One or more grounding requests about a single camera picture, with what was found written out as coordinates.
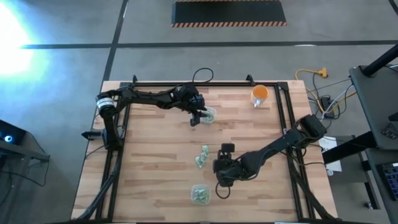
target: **black mat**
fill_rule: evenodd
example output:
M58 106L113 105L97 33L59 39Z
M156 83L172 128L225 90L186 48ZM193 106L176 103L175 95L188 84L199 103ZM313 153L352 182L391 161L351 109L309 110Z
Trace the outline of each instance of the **black mat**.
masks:
M182 0L173 3L172 27L286 25L279 0Z

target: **yellow extension cord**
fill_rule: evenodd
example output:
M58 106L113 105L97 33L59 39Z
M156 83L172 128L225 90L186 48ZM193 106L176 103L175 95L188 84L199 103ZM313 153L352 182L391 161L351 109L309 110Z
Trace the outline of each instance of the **yellow extension cord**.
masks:
M328 77L327 74L326 74L326 69L319 70L319 71L313 71L313 70L308 70L308 69L300 69L300 70L297 70L296 73L295 73L295 75L294 75L295 78L296 78L296 80L299 80L299 78L297 77L297 75L299 74L299 72L310 72L310 73L315 73L315 74L321 75L323 78L327 78L327 77ZM307 90L307 93L311 93L311 94L313 95L313 97L315 98L315 101L318 103L319 109L320 109L320 111L322 111L322 113L330 113L330 112L334 111L335 108L336 108L341 102L343 102L345 99L347 99L347 98L349 98L349 97L351 97L351 96L353 96L353 95L356 94L356 91L354 91L354 92L350 93L349 95L346 95L342 100L337 101L337 102L336 102L336 105L333 106L329 111L326 111L326 112L325 112L325 111L323 110L322 106L321 106L321 103L319 102L318 97L317 97L315 94L313 94L313 92L312 92L311 90L309 90L307 87L305 87L305 89Z

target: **gray floor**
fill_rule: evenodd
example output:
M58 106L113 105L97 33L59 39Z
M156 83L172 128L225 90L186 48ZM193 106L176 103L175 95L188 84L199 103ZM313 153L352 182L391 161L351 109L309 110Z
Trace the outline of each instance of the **gray floor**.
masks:
M119 42L206 41L326 41L394 40L398 17L387 0L316 1L282 0L286 28L170 28L171 0L130 0ZM110 43L122 0L0 1L2 21L16 44ZM390 45L324 47L220 47L186 49L118 49L110 80L189 80L201 67L215 71L215 80L291 80L301 68L328 69L329 78L317 77L325 86L348 77L348 69L368 64ZM95 95L109 49L7 50L0 52L0 119L30 131L51 155L47 185L25 181L11 223L45 223L68 220L80 178L87 142L80 136L90 128ZM312 75L300 74L312 87ZM350 82L320 90L332 98ZM333 122L330 135L361 134L369 129L356 96L347 112ZM42 178L45 168L32 170ZM358 222L388 223L383 210L369 211L363 186L331 183L339 217Z

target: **white paper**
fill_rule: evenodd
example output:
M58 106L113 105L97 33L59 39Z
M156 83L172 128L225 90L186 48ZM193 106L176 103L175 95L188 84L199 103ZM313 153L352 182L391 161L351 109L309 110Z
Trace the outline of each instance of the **white paper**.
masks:
M324 137L319 139L319 145L325 150L322 153L326 152L329 149L333 149L337 146L336 138L333 137ZM341 172L341 163L340 161L332 162L326 165L328 170Z

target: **butcher block tabletop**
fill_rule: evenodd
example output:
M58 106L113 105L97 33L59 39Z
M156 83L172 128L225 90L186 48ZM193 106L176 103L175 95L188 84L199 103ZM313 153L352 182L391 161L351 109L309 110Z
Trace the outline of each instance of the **butcher block tabletop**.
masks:
M311 113L303 81L287 81L296 119ZM119 88L120 82L104 82L103 91ZM171 87L139 87L158 92ZM252 87L197 87L205 103L216 110L213 124L189 125L190 114L179 109L161 110L151 105L131 105L126 131L123 161L114 209L114 222L275 222L297 221L287 159L277 154L268 159L251 181L236 181L228 199L215 194L217 179L212 171L213 159L222 143L234 143L238 157L244 152L263 148L281 137L280 120L273 88L258 108L250 102ZM285 97L282 102L287 124L289 116ZM100 116L96 129L104 128ZM103 145L90 141L87 154ZM207 145L210 156L200 169L195 162L201 147ZM84 162L72 218L81 215L93 201L101 185L106 159L104 148L92 153ZM307 147L305 163L323 162L319 147ZM306 166L312 192L326 210L337 217L328 176L321 164ZM194 185L211 189L208 205L191 201ZM219 188L220 195L227 189ZM108 211L110 190L104 203ZM305 197L300 194L305 217Z

